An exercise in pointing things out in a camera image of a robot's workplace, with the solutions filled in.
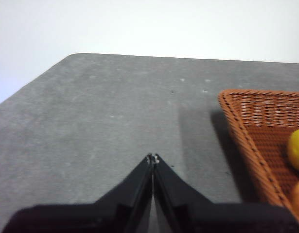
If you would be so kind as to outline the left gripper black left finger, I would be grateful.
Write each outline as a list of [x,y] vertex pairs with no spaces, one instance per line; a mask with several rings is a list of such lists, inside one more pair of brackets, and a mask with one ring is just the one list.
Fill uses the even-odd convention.
[[23,208],[5,233],[134,233],[149,215],[152,155],[148,154],[118,185],[94,203]]

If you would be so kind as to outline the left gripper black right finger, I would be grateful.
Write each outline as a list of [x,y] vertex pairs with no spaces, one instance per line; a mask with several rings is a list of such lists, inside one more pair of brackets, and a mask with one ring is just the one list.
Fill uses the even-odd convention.
[[283,207],[256,203],[213,203],[153,155],[153,185],[175,233],[299,233],[299,221]]

